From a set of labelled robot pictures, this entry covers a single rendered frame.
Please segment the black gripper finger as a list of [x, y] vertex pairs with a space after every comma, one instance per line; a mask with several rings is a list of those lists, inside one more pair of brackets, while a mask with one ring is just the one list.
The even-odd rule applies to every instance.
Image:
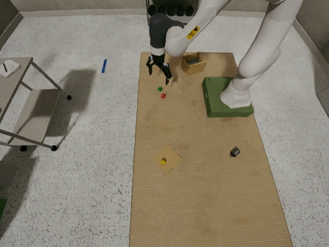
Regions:
[[151, 60], [152, 60], [152, 55], [149, 56], [149, 60], [146, 64], [146, 66], [148, 66], [148, 68], [149, 68], [149, 75], [152, 74], [152, 66], [156, 64], [156, 62], [153, 62], [150, 64]]
[[163, 73], [166, 77], [166, 85], [167, 85], [169, 83], [169, 79], [172, 78], [169, 64], [163, 63], [163, 67], [161, 67], [161, 65], [158, 63], [158, 66], [163, 71]]

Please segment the small wooden crate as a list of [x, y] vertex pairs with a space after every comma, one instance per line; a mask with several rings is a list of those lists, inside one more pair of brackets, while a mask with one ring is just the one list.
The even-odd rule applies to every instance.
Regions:
[[186, 75], [192, 75], [204, 70], [204, 61], [199, 52], [182, 55], [181, 67]]

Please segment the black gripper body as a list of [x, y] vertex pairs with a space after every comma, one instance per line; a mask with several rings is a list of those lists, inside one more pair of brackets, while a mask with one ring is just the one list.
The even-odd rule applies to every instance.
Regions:
[[165, 54], [160, 55], [160, 56], [157, 56], [157, 55], [152, 54], [152, 59], [153, 59], [154, 62], [156, 62], [156, 64], [155, 64], [156, 66], [158, 66], [158, 63], [157, 62], [160, 62], [159, 64], [162, 67], [163, 66], [163, 63], [164, 63], [164, 60], [165, 60]]

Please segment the tan flat mat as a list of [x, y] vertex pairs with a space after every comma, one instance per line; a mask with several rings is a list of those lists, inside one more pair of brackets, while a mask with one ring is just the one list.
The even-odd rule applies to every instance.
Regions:
[[[152, 158], [165, 174], [168, 174], [182, 160], [168, 144]], [[160, 163], [162, 160], [165, 161], [164, 165]]]

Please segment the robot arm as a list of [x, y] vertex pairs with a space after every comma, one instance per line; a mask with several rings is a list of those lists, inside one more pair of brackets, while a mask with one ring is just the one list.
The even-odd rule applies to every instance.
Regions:
[[[166, 52], [172, 57], [182, 56], [190, 43], [230, 1], [201, 0], [196, 15], [185, 27], [182, 22], [171, 20], [164, 13], [153, 15], [149, 20], [151, 53], [160, 56]], [[230, 108], [250, 106], [250, 86], [279, 58], [279, 45], [303, 3], [303, 0], [265, 1], [269, 5], [257, 36], [239, 63], [238, 73], [220, 94], [221, 101]]]

